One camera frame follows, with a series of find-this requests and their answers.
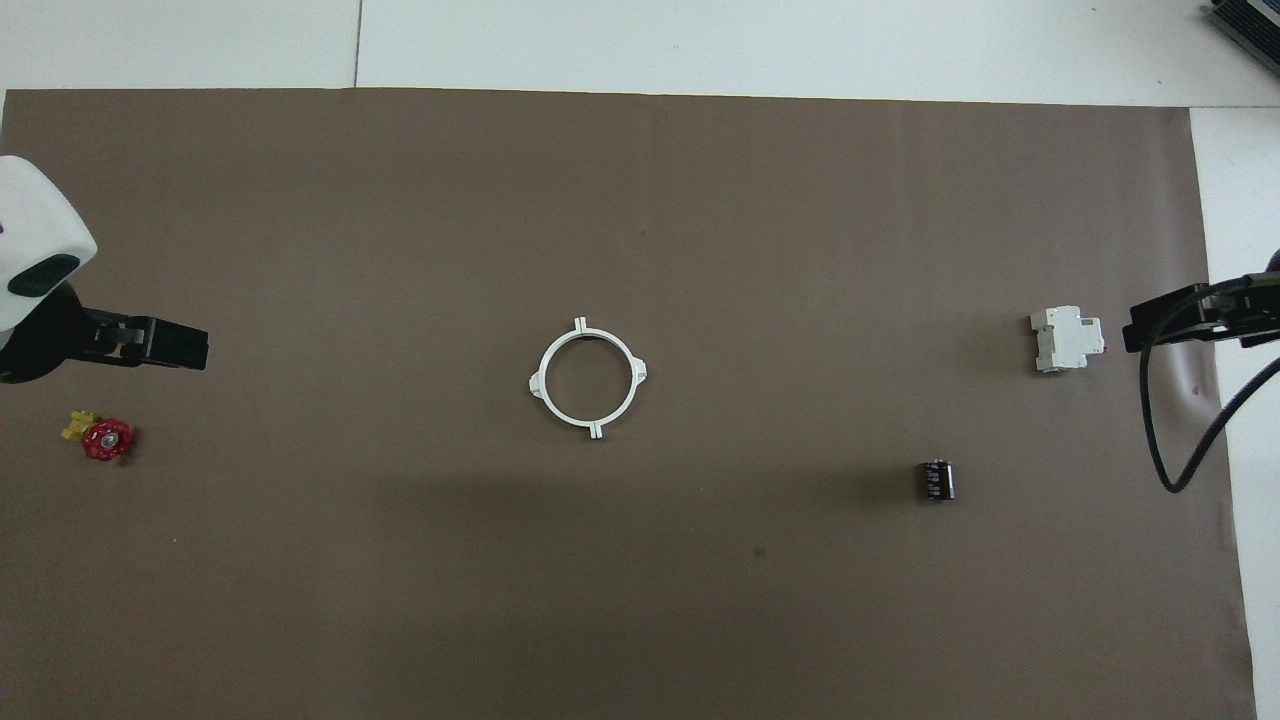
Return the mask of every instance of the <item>red valve handle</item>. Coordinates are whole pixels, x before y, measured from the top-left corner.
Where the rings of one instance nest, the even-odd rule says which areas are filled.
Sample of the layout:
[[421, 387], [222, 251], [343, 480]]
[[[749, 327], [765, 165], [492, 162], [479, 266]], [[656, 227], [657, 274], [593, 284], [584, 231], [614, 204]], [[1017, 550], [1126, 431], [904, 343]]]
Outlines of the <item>red valve handle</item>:
[[84, 455], [93, 460], [110, 460], [123, 455], [133, 443], [133, 430], [124, 420], [108, 418], [84, 433]]

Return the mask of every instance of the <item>white surface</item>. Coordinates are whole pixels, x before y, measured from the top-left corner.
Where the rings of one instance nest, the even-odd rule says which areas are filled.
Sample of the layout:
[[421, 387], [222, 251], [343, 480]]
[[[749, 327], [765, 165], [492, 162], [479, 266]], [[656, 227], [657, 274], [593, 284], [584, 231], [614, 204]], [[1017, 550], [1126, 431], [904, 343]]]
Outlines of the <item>white surface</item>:
[[[0, 102], [5, 87], [346, 86], [361, 28], [367, 86], [1280, 106], [1280, 79], [1208, 27], [1206, 4], [365, 0], [361, 22], [358, 0], [8, 0]], [[1280, 246], [1267, 196], [1280, 110], [1192, 119], [1211, 277], [1260, 270]], [[1222, 395], [1272, 352], [1220, 343]], [[1280, 397], [1265, 388], [1226, 433], [1258, 714], [1275, 720], [1277, 427]]]
[[[1208, 274], [1262, 272], [1280, 249], [1280, 109], [1194, 109], [1192, 129]], [[1222, 398], [1280, 355], [1280, 342], [1216, 345]], [[1253, 646], [1258, 717], [1280, 717], [1280, 380], [1271, 380], [1226, 427], [1235, 538]]]
[[[631, 387], [627, 389], [627, 397], [618, 405], [617, 410], [609, 413], [608, 415], [600, 418], [599, 420], [579, 420], [577, 418], [570, 418], [559, 407], [552, 402], [550, 392], [547, 391], [547, 368], [552, 364], [552, 357], [561, 347], [564, 347], [575, 340], [588, 340], [599, 338], [608, 341], [614, 347], [622, 351], [622, 355], [627, 359], [627, 365], [631, 366]], [[557, 418], [564, 420], [571, 425], [577, 425], [579, 428], [586, 428], [591, 434], [591, 439], [600, 439], [604, 437], [604, 425], [617, 420], [631, 407], [631, 401], [636, 397], [636, 388], [640, 383], [649, 377], [649, 369], [644, 364], [644, 360], [631, 355], [631, 348], [627, 343], [618, 340], [618, 336], [613, 333], [604, 332], [599, 328], [586, 327], [586, 318], [573, 318], [573, 329], [556, 338], [548, 347], [547, 352], [543, 352], [543, 360], [538, 364], [538, 372], [529, 378], [529, 392], [534, 393], [534, 397], [540, 397], [543, 402], [547, 404], [547, 409], [552, 411]]]
[[9, 292], [9, 281], [54, 255], [78, 258], [79, 268], [97, 254], [97, 243], [79, 213], [35, 165], [0, 155], [0, 329], [13, 329], [47, 296]]
[[1102, 342], [1102, 322], [1082, 318], [1075, 305], [1046, 307], [1030, 316], [1036, 331], [1036, 369], [1042, 373], [1060, 373], [1074, 368], [1087, 368], [1088, 355], [1106, 350]]
[[1277, 105], [1203, 0], [365, 0], [361, 86]]

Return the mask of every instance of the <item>brown mat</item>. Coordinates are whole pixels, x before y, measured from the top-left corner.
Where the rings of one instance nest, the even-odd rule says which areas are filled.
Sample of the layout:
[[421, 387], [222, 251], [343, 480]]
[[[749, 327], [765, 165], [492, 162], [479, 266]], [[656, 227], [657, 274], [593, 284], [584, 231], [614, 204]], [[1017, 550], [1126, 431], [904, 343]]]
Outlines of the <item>brown mat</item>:
[[[0, 388], [5, 717], [1253, 716], [1225, 452], [1166, 495], [1120, 350], [1206, 275], [1185, 110], [18, 91], [0, 146], [87, 305], [212, 346]], [[1112, 351], [1041, 377], [1060, 304]], [[577, 314], [649, 363], [603, 442], [526, 388]], [[1180, 462], [1211, 356], [1156, 365]]]

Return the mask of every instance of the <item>white circuit breaker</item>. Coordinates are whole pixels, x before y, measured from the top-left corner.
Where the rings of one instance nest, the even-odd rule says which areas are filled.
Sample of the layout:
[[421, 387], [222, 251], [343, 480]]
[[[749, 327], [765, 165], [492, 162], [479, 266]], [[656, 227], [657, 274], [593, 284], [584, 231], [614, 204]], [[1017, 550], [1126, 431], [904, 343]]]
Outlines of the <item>white circuit breaker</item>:
[[1106, 352], [1102, 342], [1102, 322], [1082, 318], [1075, 305], [1046, 307], [1032, 315], [1032, 329], [1039, 345], [1036, 369], [1057, 373], [1089, 364], [1088, 355]]

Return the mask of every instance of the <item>white plastic ring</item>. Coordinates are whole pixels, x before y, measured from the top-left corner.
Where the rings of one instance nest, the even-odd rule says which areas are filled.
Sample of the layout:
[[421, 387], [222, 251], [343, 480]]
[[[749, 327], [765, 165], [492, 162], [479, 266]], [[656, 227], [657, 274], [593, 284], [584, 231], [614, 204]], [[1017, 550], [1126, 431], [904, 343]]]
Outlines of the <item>white plastic ring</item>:
[[[570, 418], [556, 404], [552, 402], [550, 393], [547, 392], [547, 368], [552, 364], [552, 356], [564, 347], [570, 341], [588, 337], [598, 337], [600, 340], [607, 340], [613, 343], [614, 347], [622, 351], [626, 356], [627, 364], [631, 365], [631, 388], [627, 389], [627, 397], [618, 405], [618, 409], [608, 415], [600, 418], [599, 420], [579, 420], [577, 418]], [[591, 439], [600, 439], [604, 437], [604, 425], [618, 419], [618, 415], [626, 413], [627, 407], [631, 406], [631, 401], [636, 397], [636, 388], [640, 383], [649, 375], [649, 369], [645, 366], [644, 360], [631, 355], [631, 350], [627, 343], [618, 340], [618, 336], [613, 333], [607, 333], [598, 328], [586, 327], [586, 318], [573, 318], [573, 329], [556, 338], [556, 342], [550, 343], [547, 352], [543, 352], [543, 361], [538, 365], [538, 372], [529, 378], [529, 392], [534, 393], [534, 397], [540, 397], [543, 402], [547, 404], [547, 409], [552, 411], [553, 415], [564, 420], [571, 425], [577, 425], [580, 428], [586, 428], [591, 433]]]

